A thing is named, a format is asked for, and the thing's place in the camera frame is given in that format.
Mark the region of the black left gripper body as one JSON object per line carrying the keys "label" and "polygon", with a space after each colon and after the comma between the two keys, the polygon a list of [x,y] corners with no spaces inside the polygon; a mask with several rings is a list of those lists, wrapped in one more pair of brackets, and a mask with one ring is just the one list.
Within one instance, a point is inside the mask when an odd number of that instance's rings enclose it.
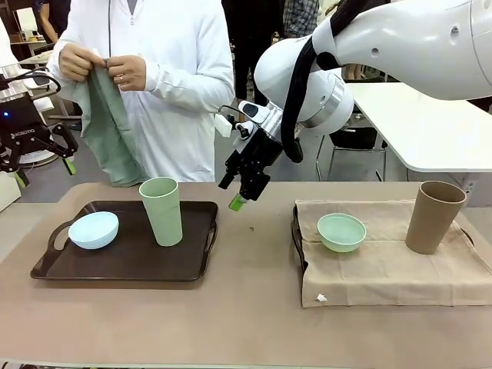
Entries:
{"label": "black left gripper body", "polygon": [[0,103],[0,142],[21,155],[46,149],[51,133],[31,98]]}

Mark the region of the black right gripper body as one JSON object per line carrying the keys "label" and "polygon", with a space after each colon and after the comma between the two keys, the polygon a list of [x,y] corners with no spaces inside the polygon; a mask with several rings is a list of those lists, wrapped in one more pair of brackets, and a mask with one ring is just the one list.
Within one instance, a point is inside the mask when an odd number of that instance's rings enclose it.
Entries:
{"label": "black right gripper body", "polygon": [[259,128],[242,152],[236,149],[233,151],[225,162],[225,169],[236,171],[241,177],[258,172],[265,173],[265,168],[275,163],[282,150],[279,142]]}

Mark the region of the green cloth mat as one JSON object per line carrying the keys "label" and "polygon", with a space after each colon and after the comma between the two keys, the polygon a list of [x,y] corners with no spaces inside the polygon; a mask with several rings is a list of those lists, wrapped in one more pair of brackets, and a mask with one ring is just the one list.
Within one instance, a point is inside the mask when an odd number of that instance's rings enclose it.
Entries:
{"label": "green cloth mat", "polygon": [[94,67],[84,82],[63,84],[58,95],[80,106],[81,139],[113,186],[126,188],[148,180],[121,91],[105,66]]}

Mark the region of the light green bowl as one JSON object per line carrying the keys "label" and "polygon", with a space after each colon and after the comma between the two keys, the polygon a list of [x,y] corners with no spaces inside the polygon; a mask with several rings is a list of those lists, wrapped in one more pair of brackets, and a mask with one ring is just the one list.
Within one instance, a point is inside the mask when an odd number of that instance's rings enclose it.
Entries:
{"label": "light green bowl", "polygon": [[342,213],[326,214],[317,222],[317,232],[322,244],[335,252],[356,250],[365,240],[367,230],[357,218]]}

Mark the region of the tan cloth mat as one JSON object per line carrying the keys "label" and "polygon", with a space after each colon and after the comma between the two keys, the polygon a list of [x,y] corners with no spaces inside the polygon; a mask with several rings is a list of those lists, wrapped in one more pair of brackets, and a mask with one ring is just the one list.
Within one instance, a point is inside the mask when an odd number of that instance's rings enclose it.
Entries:
{"label": "tan cloth mat", "polygon": [[[492,246],[457,218],[433,254],[415,253],[404,242],[413,209],[413,201],[297,200],[303,307],[492,305]],[[322,244],[317,223],[335,213],[366,227],[356,250],[337,253]]]}

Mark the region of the brown cup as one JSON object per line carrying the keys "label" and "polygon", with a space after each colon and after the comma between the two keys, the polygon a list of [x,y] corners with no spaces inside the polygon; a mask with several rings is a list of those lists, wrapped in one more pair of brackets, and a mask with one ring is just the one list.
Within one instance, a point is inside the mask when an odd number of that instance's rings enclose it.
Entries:
{"label": "brown cup", "polygon": [[466,200],[465,192],[454,184],[422,182],[407,230],[406,245],[418,254],[433,254]]}

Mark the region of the black plastic tray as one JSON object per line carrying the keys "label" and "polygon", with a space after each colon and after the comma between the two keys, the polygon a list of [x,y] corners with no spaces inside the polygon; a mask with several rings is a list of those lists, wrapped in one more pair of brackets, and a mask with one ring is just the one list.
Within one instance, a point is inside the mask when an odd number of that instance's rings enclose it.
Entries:
{"label": "black plastic tray", "polygon": [[[298,201],[294,243],[305,275],[322,281],[364,283],[444,283],[479,279],[485,268],[457,223],[448,229],[434,254],[418,254],[405,244],[414,209],[411,201]],[[367,230],[365,240],[348,253],[326,248],[318,220],[349,214]]]}

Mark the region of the brown plastic tray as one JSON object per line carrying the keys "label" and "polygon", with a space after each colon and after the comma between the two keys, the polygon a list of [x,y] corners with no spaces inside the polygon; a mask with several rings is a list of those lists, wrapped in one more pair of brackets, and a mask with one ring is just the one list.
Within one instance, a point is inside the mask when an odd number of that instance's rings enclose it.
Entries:
{"label": "brown plastic tray", "polygon": [[201,279],[218,233],[218,206],[212,201],[182,201],[182,240],[172,247],[157,244],[144,205],[140,201],[92,201],[75,220],[96,211],[109,211],[120,222],[107,246],[86,251],[66,240],[55,240],[70,221],[50,235],[46,252],[33,267],[33,279],[51,281],[194,282]]}

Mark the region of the person's right hand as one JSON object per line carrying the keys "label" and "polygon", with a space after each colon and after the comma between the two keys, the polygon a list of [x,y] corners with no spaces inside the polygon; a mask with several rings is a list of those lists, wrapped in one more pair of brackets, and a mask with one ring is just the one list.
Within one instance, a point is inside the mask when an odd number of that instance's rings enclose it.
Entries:
{"label": "person's right hand", "polygon": [[94,67],[105,68],[105,61],[79,45],[69,43],[63,47],[58,56],[61,73],[68,79],[83,82]]}

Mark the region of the white box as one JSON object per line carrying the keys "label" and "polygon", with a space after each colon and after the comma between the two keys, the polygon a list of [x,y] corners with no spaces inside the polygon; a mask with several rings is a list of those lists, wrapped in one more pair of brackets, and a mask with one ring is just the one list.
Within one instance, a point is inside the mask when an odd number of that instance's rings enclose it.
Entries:
{"label": "white box", "polygon": [[0,172],[0,212],[20,197],[21,192],[16,179],[5,172]]}

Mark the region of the background work table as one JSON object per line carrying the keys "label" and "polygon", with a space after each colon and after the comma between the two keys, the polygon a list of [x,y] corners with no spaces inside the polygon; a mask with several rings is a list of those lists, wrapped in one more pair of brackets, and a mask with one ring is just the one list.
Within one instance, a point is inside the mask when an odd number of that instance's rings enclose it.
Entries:
{"label": "background work table", "polygon": [[38,55],[34,55],[30,58],[21,60],[18,63],[20,65],[34,65],[36,68],[39,68],[40,66],[46,65],[48,63],[48,60],[50,59],[52,53],[52,50],[42,52]]}

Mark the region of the light green cup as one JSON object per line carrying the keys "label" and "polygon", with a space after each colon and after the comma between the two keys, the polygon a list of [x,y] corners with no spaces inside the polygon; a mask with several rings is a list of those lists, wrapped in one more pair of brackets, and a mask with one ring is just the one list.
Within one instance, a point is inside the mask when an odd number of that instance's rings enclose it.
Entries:
{"label": "light green cup", "polygon": [[139,188],[155,240],[171,247],[182,239],[181,209],[178,183],[173,178],[152,178]]}

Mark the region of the wooden shelf with boxes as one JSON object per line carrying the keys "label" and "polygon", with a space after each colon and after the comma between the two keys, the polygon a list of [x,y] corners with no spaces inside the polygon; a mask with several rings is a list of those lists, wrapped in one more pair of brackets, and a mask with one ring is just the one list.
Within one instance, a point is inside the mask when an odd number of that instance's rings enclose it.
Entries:
{"label": "wooden shelf with boxes", "polygon": [[11,43],[46,42],[38,27],[33,8],[19,8],[11,11],[15,31],[9,35]]}

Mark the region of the dark hanging garment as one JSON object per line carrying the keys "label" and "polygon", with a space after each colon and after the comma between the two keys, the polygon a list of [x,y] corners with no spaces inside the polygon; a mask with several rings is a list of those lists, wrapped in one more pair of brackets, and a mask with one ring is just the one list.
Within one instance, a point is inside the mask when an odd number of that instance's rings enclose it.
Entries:
{"label": "dark hanging garment", "polygon": [[235,94],[247,98],[248,76],[253,75],[259,58],[281,32],[280,0],[221,0],[234,46]]}

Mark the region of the bystander in plaid shirt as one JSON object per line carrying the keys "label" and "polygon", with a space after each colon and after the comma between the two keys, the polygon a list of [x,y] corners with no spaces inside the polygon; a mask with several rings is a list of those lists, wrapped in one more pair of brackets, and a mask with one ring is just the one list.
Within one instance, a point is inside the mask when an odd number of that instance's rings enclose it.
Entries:
{"label": "bystander in plaid shirt", "polygon": [[319,0],[284,0],[284,37],[301,38],[310,35],[317,27],[319,10]]}

